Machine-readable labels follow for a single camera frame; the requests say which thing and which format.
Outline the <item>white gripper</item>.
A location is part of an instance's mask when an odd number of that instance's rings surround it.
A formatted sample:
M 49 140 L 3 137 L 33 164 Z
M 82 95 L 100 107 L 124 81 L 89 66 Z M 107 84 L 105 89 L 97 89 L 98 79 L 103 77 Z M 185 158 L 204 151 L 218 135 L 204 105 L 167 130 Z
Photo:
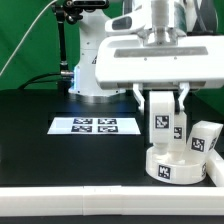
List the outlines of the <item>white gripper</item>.
M 95 70 L 103 89 L 129 89 L 144 112 L 145 89 L 178 90 L 177 109 L 192 89 L 224 86 L 224 36 L 190 36 L 174 46 L 145 46 L 136 35 L 113 36 L 100 45 Z

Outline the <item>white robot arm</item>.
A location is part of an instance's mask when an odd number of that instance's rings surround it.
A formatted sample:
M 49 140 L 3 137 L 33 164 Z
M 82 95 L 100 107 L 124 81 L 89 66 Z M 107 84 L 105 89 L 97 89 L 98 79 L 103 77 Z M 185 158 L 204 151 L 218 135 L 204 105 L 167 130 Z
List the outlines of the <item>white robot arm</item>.
M 96 48 L 94 80 L 101 89 L 131 89 L 139 108 L 145 90 L 179 90 L 178 105 L 191 90 L 224 87 L 224 36 L 203 31 L 202 0 L 132 0 L 132 11 L 105 22 Z

